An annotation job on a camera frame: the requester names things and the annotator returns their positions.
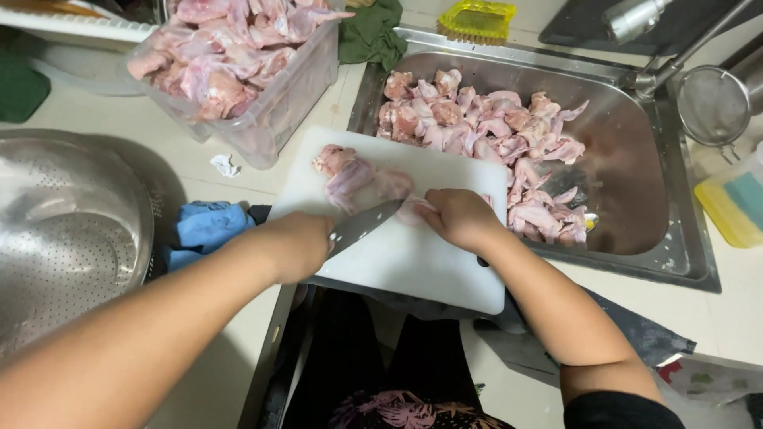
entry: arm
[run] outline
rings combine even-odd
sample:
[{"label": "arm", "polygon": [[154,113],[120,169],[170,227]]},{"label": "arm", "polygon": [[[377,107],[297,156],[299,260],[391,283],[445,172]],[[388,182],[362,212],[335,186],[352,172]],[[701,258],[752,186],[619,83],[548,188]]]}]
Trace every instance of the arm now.
[{"label": "arm", "polygon": [[253,228],[31,344],[0,372],[0,427],[142,427],[244,305],[319,270],[332,223],[292,213]]},{"label": "arm", "polygon": [[562,364],[562,399],[614,390],[661,402],[657,385],[623,333],[580,286],[507,230],[471,191],[430,190],[438,212],[419,215],[446,241],[488,261],[543,346]]}]

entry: stainless steel sink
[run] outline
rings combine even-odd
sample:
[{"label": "stainless steel sink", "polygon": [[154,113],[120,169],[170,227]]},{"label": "stainless steel sink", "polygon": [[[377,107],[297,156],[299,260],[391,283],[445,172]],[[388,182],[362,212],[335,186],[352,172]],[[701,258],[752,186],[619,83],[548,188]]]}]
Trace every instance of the stainless steel sink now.
[{"label": "stainless steel sink", "polygon": [[[565,133],[586,151],[567,166],[541,164],[553,171],[543,189],[551,195],[580,188],[572,206],[599,215],[588,235],[588,249],[527,241],[539,255],[640,279],[720,293],[720,280],[701,208],[694,201],[685,162],[686,143],[675,102],[661,89],[653,102],[638,102],[617,83],[635,69],[548,50],[516,45],[485,47],[447,40],[426,30],[401,27],[408,51],[395,66],[415,79],[431,80],[438,69],[461,68],[462,85],[478,94],[498,89],[537,91],[562,108],[591,102]],[[369,64],[348,130],[375,135],[377,114],[386,101],[387,73]]]}]

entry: black sleeve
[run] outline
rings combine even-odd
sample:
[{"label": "black sleeve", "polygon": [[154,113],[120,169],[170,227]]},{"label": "black sleeve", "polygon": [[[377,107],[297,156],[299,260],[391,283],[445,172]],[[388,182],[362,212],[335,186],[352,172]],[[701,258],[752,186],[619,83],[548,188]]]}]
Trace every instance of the black sleeve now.
[{"label": "black sleeve", "polygon": [[567,429],[684,429],[667,407],[638,395],[592,392],[565,408]]}]

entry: floral shirt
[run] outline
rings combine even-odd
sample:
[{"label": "floral shirt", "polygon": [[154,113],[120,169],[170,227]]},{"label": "floral shirt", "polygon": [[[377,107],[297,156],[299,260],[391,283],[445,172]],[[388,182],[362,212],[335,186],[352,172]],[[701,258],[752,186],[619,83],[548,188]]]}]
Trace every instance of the floral shirt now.
[{"label": "floral shirt", "polygon": [[406,390],[367,395],[356,392],[335,411],[332,429],[513,429],[458,402],[431,404]]}]

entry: white cutting board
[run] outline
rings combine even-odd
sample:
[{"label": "white cutting board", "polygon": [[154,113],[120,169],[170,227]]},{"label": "white cutting board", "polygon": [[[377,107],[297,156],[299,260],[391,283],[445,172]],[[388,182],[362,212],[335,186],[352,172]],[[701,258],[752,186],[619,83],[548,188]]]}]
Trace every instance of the white cutting board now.
[{"label": "white cutting board", "polygon": [[[269,220],[295,210],[331,215],[337,222],[347,218],[326,200],[329,178],[311,163],[325,145],[338,144],[357,150],[377,169],[397,167],[410,174],[416,195],[423,197],[428,189],[444,188],[488,194],[496,215],[506,224],[507,172],[503,166],[325,127],[311,127],[304,135]],[[353,197],[359,210],[382,201],[374,185]],[[480,266],[475,255],[451,246],[426,224],[410,227],[396,217],[326,261],[317,276],[487,314],[504,309],[504,284],[492,269]]]}]

